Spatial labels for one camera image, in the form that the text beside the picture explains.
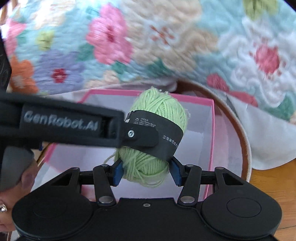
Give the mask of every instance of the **floral quilt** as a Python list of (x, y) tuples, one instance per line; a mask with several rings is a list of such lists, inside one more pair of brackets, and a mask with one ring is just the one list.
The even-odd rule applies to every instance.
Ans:
[(7, 24), (16, 92), (185, 77), (296, 124), (296, 14), (282, 0), (28, 0)]

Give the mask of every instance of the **silver ring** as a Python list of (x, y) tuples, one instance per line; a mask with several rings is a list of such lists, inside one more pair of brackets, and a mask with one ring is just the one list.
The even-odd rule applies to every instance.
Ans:
[(0, 213), (5, 213), (7, 212), (7, 207), (5, 206), (5, 204), (0, 204)]

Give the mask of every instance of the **pink box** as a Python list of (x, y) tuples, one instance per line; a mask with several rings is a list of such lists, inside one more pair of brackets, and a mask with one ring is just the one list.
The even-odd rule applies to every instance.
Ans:
[[(141, 91), (132, 90), (90, 90), (81, 103), (103, 106), (129, 112), (130, 107)], [(196, 96), (171, 94), (188, 110), (188, 128), (175, 153), (175, 157), (183, 164), (195, 164), (203, 170), (212, 169), (215, 113), (214, 101)], [(73, 145), (52, 145), (45, 161), (52, 170), (43, 183), (70, 167), (79, 167), (81, 171), (92, 170), (101, 165), (113, 154), (113, 148), (97, 148)], [(199, 200), (206, 198), (208, 185), (202, 185)], [(122, 179), (118, 187), (112, 187), (116, 199), (125, 198), (165, 198), (174, 197), (177, 200), (182, 187), (177, 187), (170, 175), (157, 188), (145, 188), (138, 183)]]

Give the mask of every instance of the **round disc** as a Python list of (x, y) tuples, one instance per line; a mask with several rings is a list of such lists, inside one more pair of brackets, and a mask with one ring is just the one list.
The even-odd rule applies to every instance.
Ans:
[(91, 215), (92, 207), (86, 197), (60, 186), (32, 192), (12, 211), (18, 232), (38, 240), (69, 237), (81, 229)]
[(202, 204), (205, 221), (227, 237), (259, 239), (275, 231), (281, 220), (278, 203), (264, 193), (235, 187), (218, 190)]

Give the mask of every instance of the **person's hand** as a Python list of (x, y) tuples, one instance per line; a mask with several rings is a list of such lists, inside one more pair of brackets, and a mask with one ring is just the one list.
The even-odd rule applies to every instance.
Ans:
[(37, 164), (32, 161), (30, 167), (23, 172), (20, 182), (15, 187), (0, 193), (0, 204), (4, 204), (7, 208), (6, 212), (0, 212), (0, 232), (15, 230), (11, 216), (12, 209), (18, 200), (30, 193), (37, 173)]
[(0, 213), (0, 232), (15, 230), (11, 217), (12, 208), (18, 200), (29, 194), (29, 192), (23, 190), (22, 183), (19, 182), (15, 187), (0, 193), (0, 204), (4, 204), (7, 208), (6, 212)]

